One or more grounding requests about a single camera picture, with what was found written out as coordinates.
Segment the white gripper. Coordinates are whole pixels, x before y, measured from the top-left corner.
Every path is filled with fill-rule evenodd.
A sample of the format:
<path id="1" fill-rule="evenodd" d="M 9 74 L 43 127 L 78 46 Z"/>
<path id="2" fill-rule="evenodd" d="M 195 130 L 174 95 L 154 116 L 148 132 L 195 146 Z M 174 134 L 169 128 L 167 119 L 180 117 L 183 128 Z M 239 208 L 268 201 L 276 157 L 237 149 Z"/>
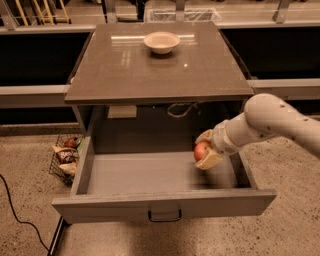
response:
<path id="1" fill-rule="evenodd" d="M 200 142 L 211 142 L 212 147 L 220 154 L 233 155 L 241 150 L 240 147 L 236 146 L 227 134 L 228 120 L 217 124 L 213 130 L 208 129 L 201 133 L 195 143 Z M 222 156 L 218 154 L 214 149 L 208 147 L 206 149 L 203 158 L 195 163 L 195 166 L 201 170 L 208 170 L 214 167 L 222 160 Z"/>

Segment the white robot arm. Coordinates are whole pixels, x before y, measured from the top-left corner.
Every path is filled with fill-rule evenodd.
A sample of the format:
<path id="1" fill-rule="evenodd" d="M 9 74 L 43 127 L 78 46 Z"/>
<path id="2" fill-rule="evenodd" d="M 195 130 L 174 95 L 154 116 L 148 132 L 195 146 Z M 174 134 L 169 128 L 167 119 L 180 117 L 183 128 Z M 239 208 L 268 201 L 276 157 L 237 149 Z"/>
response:
<path id="1" fill-rule="evenodd" d="M 320 122 L 307 117 L 279 97 L 261 93 L 252 96 L 241 114 L 206 130 L 196 145 L 206 142 L 195 167 L 207 170 L 224 156 L 238 153 L 246 145 L 282 136 L 320 158 Z"/>

